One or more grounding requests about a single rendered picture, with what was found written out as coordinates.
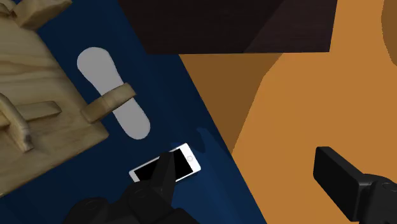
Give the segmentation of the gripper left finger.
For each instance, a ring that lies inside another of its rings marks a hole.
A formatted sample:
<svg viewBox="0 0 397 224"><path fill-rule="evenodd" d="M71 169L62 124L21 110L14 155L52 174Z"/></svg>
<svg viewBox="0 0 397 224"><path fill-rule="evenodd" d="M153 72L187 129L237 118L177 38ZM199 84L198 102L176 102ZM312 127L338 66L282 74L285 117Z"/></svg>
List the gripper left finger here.
<svg viewBox="0 0 397 224"><path fill-rule="evenodd" d="M199 224L171 206L175 184L174 155L162 153L151 179L132 183L112 204L101 197L79 201L63 224Z"/></svg>

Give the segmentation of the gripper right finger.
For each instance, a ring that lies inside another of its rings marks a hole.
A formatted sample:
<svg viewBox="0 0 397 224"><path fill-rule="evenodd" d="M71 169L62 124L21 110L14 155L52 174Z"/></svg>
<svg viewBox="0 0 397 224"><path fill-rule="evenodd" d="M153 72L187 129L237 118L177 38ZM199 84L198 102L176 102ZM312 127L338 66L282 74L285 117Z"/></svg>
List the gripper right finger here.
<svg viewBox="0 0 397 224"><path fill-rule="evenodd" d="M364 174L328 146L316 148L313 177L349 221L397 224L397 183Z"/></svg>

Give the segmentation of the white smartphone with black screen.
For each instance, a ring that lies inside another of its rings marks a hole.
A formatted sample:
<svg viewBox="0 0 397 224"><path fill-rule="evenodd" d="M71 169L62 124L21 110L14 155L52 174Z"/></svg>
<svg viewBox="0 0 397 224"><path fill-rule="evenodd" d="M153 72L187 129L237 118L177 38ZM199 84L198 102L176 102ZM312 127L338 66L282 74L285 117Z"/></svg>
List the white smartphone with black screen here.
<svg viewBox="0 0 397 224"><path fill-rule="evenodd" d="M187 178L201 170L201 166L187 143L170 151L174 155L176 182ZM129 171L134 182L149 180L160 157L153 158Z"/></svg>

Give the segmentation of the dark blue table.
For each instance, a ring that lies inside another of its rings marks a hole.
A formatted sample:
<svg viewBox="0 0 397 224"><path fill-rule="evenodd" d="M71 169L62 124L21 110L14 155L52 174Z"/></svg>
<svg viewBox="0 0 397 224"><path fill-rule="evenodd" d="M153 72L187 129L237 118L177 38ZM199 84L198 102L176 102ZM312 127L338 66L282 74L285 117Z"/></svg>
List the dark blue table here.
<svg viewBox="0 0 397 224"><path fill-rule="evenodd" d="M78 55L107 50L151 130L135 140L106 117L106 140L0 199L0 224L62 224L82 199L114 202L131 184L130 170L183 143L201 170L176 184L174 207L200 224L266 224L181 59L147 54L117 0L73 0L37 34L87 102L99 94L78 70Z"/></svg>

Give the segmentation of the white flat oblong shape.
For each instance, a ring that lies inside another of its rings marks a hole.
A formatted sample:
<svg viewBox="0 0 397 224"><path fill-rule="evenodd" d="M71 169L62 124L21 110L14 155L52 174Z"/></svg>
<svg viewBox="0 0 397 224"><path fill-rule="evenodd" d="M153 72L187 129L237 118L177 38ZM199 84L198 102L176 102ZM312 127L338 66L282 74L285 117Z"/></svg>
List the white flat oblong shape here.
<svg viewBox="0 0 397 224"><path fill-rule="evenodd" d="M83 50L77 58L77 67L102 95L124 84L109 52L103 48ZM129 99L113 114L129 137L140 140L149 134L150 121L135 99Z"/></svg>

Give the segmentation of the light wooden carved object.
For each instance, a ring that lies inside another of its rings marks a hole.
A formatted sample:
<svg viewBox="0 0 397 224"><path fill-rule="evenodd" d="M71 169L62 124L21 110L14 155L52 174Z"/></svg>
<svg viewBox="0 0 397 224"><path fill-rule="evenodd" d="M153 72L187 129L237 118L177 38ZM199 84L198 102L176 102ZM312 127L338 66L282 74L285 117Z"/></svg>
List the light wooden carved object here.
<svg viewBox="0 0 397 224"><path fill-rule="evenodd" d="M101 120L133 98L118 84L86 103L36 34L71 0L0 0L0 198L108 137Z"/></svg>

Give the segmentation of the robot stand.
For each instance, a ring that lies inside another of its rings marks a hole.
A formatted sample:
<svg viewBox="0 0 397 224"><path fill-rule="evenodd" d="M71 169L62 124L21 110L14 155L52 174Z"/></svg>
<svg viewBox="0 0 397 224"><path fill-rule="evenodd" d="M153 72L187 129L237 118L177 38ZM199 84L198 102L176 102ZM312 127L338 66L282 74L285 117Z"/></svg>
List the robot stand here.
<svg viewBox="0 0 397 224"><path fill-rule="evenodd" d="M329 52L338 0L118 0L147 53Z"/></svg>

